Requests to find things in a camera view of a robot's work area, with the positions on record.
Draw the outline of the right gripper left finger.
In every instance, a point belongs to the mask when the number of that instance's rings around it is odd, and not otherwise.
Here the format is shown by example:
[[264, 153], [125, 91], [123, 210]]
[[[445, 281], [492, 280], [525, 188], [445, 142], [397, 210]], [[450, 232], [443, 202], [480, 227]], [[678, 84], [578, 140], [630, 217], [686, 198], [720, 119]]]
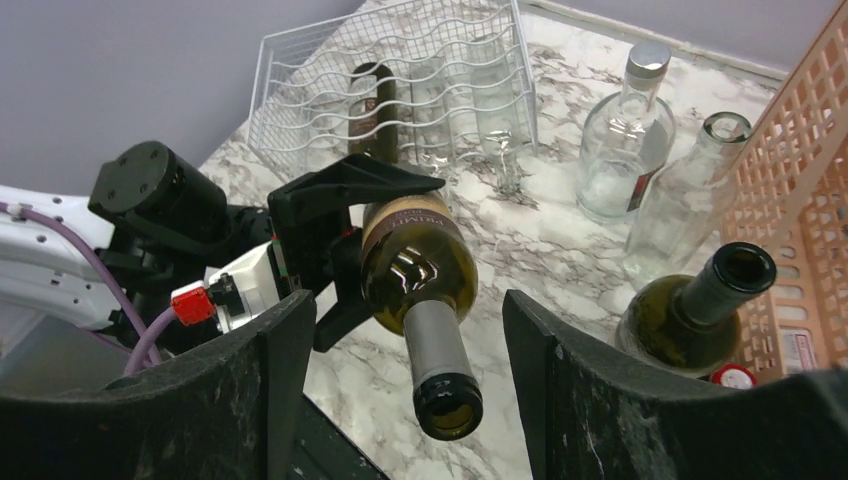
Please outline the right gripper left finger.
[[315, 326], [297, 291], [101, 389], [1, 398], [5, 479], [283, 479]]

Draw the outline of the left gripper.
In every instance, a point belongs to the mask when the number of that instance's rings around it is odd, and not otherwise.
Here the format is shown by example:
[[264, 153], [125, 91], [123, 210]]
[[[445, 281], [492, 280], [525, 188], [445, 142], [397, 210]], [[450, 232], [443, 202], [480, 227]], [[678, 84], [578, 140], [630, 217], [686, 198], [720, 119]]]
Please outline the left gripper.
[[359, 285], [359, 242], [350, 207], [437, 191], [446, 181], [365, 154], [304, 174], [267, 196], [274, 283], [281, 298], [332, 285], [336, 303], [317, 322], [313, 349], [326, 353], [371, 317]]

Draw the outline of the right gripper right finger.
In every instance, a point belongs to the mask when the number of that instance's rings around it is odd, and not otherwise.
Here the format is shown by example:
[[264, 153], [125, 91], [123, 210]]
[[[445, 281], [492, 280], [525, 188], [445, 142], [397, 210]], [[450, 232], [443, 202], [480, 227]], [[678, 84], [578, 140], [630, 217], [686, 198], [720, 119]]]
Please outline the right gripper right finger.
[[843, 479], [847, 374], [750, 390], [640, 362], [519, 290], [504, 333], [536, 479]]

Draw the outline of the green wine bottle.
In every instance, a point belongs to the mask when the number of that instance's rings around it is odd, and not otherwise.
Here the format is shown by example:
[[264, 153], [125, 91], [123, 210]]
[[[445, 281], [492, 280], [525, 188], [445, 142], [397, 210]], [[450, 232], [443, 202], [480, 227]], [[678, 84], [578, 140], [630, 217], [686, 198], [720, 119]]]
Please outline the green wine bottle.
[[741, 341], [738, 310], [777, 278], [758, 245], [722, 245], [698, 274], [672, 274], [642, 287], [613, 335], [618, 350], [654, 367], [700, 378], [729, 362]]
[[388, 164], [397, 164], [397, 88], [390, 68], [366, 62], [352, 71], [349, 92], [355, 95], [349, 107], [349, 154], [367, 154]]
[[483, 398], [459, 325], [477, 296], [473, 255], [437, 192], [368, 205], [361, 286], [373, 317], [405, 339], [413, 406], [423, 432], [441, 441], [471, 434]]

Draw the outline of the tall clear glass bottle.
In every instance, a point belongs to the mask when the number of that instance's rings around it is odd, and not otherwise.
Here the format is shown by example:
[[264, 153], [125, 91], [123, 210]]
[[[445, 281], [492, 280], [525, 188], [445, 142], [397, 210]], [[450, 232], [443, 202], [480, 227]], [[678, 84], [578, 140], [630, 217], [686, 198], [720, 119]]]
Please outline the tall clear glass bottle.
[[682, 271], [712, 235], [736, 198], [731, 167], [751, 134], [746, 117], [714, 113], [704, 120], [691, 150], [654, 175], [622, 259], [634, 289]]

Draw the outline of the small clear glass bottle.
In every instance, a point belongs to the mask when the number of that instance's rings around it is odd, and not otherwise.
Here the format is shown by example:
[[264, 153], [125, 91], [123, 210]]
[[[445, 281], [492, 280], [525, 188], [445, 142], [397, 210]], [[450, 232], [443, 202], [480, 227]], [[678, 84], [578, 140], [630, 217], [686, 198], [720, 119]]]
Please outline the small clear glass bottle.
[[517, 157], [524, 146], [514, 70], [496, 34], [474, 38], [467, 46], [466, 61], [482, 151], [495, 173], [499, 193], [514, 195], [520, 190]]

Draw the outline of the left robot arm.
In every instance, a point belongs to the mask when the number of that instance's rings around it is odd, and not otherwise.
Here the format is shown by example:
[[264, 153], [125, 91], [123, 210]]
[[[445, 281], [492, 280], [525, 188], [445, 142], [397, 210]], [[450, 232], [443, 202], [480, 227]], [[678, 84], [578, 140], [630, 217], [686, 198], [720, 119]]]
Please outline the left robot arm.
[[331, 349], [370, 315], [354, 205], [438, 190], [442, 181], [362, 153], [273, 190], [263, 207], [224, 191], [165, 144], [102, 165], [89, 196], [1, 190], [1, 296], [133, 347], [153, 319], [173, 354], [225, 334], [297, 290], [337, 301], [313, 347]]

